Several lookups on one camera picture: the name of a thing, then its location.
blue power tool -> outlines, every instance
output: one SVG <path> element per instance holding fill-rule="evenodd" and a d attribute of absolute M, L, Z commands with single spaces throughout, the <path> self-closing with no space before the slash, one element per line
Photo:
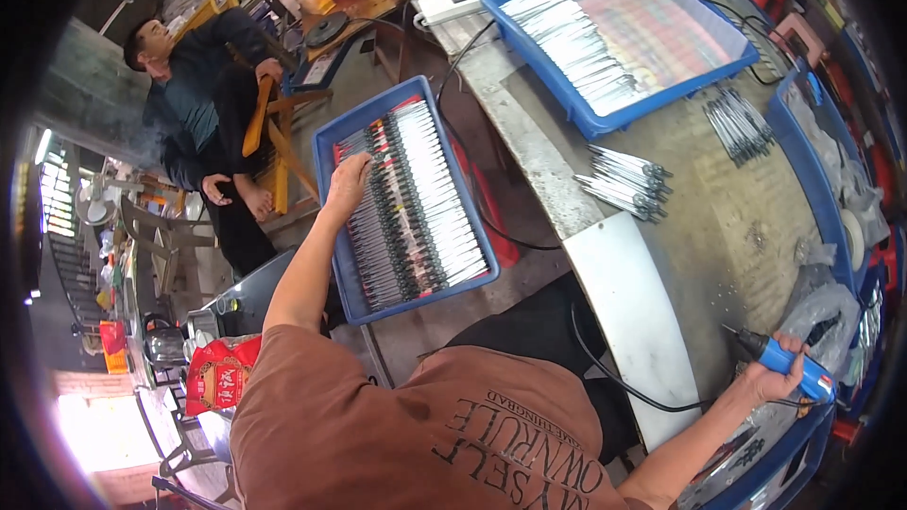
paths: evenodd
<path fill-rule="evenodd" d="M 790 372 L 796 354 L 781 348 L 778 341 L 768 335 L 761 335 L 746 329 L 737 331 L 724 324 L 722 327 L 736 335 L 740 346 L 765 368 L 781 374 Z M 804 359 L 803 381 L 800 382 L 800 390 L 813 402 L 827 404 L 834 400 L 834 379 L 828 370 L 807 356 Z"/>

tape roll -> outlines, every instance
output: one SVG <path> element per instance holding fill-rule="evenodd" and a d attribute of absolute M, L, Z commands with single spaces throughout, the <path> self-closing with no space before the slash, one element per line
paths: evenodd
<path fill-rule="evenodd" d="M 866 242 L 863 238 L 863 228 L 856 220 L 856 215 L 847 209 L 841 210 L 841 221 L 845 224 L 847 232 L 847 247 L 851 254 L 851 269 L 856 272 L 863 266 L 863 256 L 866 253 Z"/>

wooden chair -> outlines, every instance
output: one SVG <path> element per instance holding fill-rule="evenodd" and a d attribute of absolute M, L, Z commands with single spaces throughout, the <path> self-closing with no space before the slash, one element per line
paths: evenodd
<path fill-rule="evenodd" d="M 267 155 L 267 165 L 262 172 L 256 175 L 255 181 L 274 196 L 274 211 L 278 216 L 288 214 L 290 211 L 301 212 L 307 206 L 311 206 L 312 202 L 315 203 L 315 208 L 309 209 L 308 212 L 304 212 L 296 218 L 306 216 L 320 208 L 317 184 L 308 176 L 302 163 L 293 153 L 290 145 L 290 128 L 296 106 L 333 95 L 333 91 L 328 89 L 284 96 L 280 87 L 270 76 L 263 77 L 258 83 L 258 101 L 255 114 L 246 129 L 242 154 L 248 157 L 258 150 L 261 145 L 261 135 L 266 131 L 267 139 L 270 140 L 273 150 Z M 292 209 L 289 207 L 288 171 L 292 171 L 299 178 L 299 182 L 308 193 L 308 196 L 297 201 Z"/>
<path fill-rule="evenodd" d="M 126 195 L 120 199 L 120 215 L 126 233 L 135 241 L 135 244 L 139 245 L 139 248 L 152 255 L 152 266 L 156 278 L 155 290 L 158 297 L 176 292 L 174 285 L 180 253 L 191 251 L 198 246 L 215 245 L 214 237 L 198 236 L 190 232 L 191 227 L 211 224 L 211 221 L 165 219 L 137 207 Z M 142 223 L 155 229 L 153 238 L 142 235 L 139 227 Z M 181 232 L 178 230 L 180 228 L 188 232 Z M 201 297 L 213 297 L 210 294 L 200 295 Z"/>
<path fill-rule="evenodd" d="M 208 19 L 212 16 L 221 14 L 221 12 L 223 12 L 224 10 L 231 9 L 234 6 L 240 5 L 240 2 L 238 0 L 223 0 L 222 5 L 219 5 L 218 2 L 219 0 L 203 1 L 198 6 L 198 8 L 195 9 L 195 12 L 192 12 L 192 16 L 188 17 L 186 23 L 183 24 L 182 28 L 177 31 L 177 33 L 173 36 L 173 39 L 180 41 L 180 38 L 182 38 L 183 34 L 191 29 L 198 28 L 206 21 L 208 21 Z"/>

workbench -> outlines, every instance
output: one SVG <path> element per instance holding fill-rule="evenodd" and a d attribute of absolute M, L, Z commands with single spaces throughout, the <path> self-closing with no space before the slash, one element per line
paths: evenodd
<path fill-rule="evenodd" d="M 748 13 L 748 5 L 718 1 Z M 418 5 L 413 1 L 409 8 Z M 431 31 L 453 60 L 489 20 L 477 13 Z M 787 73 L 787 64 L 767 40 L 747 35 L 762 54 L 754 70 L 764 80 L 772 79 L 773 71 Z M 594 286 L 596 265 L 575 246 L 572 251 L 570 242 L 618 210 L 586 195 L 572 178 L 590 172 L 582 135 L 534 71 L 498 39 L 496 28 L 476 40 L 457 69 L 534 191 L 573 272 L 584 288 Z M 760 85 L 749 71 L 740 72 L 732 85 L 763 113 L 776 90 Z M 775 331 L 797 278 L 797 239 L 818 236 L 784 151 L 774 146 L 769 156 L 736 168 L 704 105 L 701 93 L 677 100 L 595 142 L 674 174 L 667 181 L 674 194 L 664 206 L 669 216 L 658 225 L 638 225 L 676 314 L 700 399 L 721 392 L 734 372 L 736 359 L 730 357 L 721 323 Z M 595 310 L 588 290 L 587 298 Z M 619 368 L 617 353 L 614 360 Z M 775 419 L 774 440 L 793 422 L 793 414 L 787 415 Z"/>

bundle of metal pieces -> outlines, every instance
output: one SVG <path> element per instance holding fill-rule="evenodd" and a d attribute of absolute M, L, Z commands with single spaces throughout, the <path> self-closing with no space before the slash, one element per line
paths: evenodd
<path fill-rule="evenodd" d="M 592 176 L 573 176 L 580 187 L 592 196 L 618 209 L 633 213 L 641 221 L 655 224 L 667 217 L 661 204 L 674 190 L 665 185 L 673 177 L 668 170 L 635 155 L 615 152 L 595 144 L 586 144 L 592 153 Z"/>
<path fill-rule="evenodd" d="M 374 158 L 347 223 L 372 312 L 488 271 L 425 100 L 395 108 L 336 148 L 338 161 Z"/>
<path fill-rule="evenodd" d="M 717 87 L 719 98 L 709 100 L 702 110 L 718 133 L 737 167 L 758 155 L 768 155 L 775 143 L 775 133 L 752 103 L 732 87 Z"/>
<path fill-rule="evenodd" d="M 501 10 L 548 54 L 599 117 L 637 98 L 636 78 L 608 52 L 598 27 L 574 0 L 510 0 Z"/>

